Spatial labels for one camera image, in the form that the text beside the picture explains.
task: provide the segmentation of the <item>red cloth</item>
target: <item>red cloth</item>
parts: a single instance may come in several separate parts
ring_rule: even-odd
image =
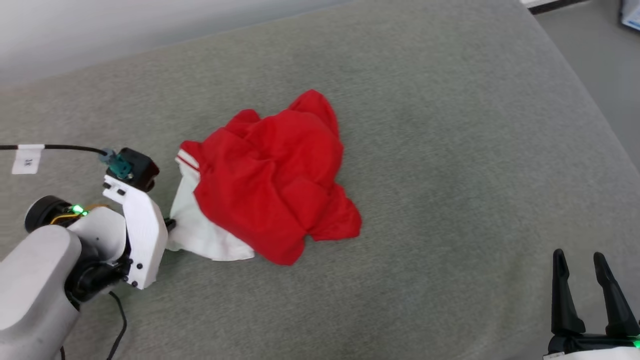
[[[334,181],[343,152],[337,119],[315,90],[262,120],[240,111],[204,142],[180,147],[200,164],[202,213],[276,264],[293,264],[306,234],[360,234],[360,214]]]

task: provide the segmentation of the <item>gray fabric surface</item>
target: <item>gray fabric surface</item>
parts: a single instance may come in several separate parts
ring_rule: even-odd
[[[635,296],[640,177],[516,1],[362,1],[46,79],[0,94],[0,140],[133,147],[167,213],[181,141],[309,88],[339,118],[362,235],[292,267],[167,252],[157,283],[116,289],[119,358],[500,359],[548,333],[557,247],[579,311],[601,302],[596,250]],[[94,156],[43,158],[11,176],[0,157],[1,255],[39,196],[101,200]],[[110,298],[86,305],[69,358],[104,358],[119,328]]]

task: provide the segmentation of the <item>crumpled garment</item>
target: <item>crumpled garment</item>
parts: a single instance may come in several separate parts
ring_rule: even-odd
[[[253,249],[200,211],[193,191],[200,182],[199,164],[182,149],[175,157],[182,180],[178,185],[169,216],[175,227],[169,232],[168,250],[186,250],[215,261],[251,259]]]
[[[292,265],[307,234],[360,234],[360,213],[334,180],[343,153],[337,119],[315,90],[264,119],[240,111],[202,143],[180,148],[200,164],[194,195],[202,213],[276,264]]]

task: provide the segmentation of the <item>gray floor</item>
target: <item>gray floor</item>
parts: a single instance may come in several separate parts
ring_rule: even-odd
[[[640,31],[619,24],[617,0],[590,0],[536,18],[640,168]]]

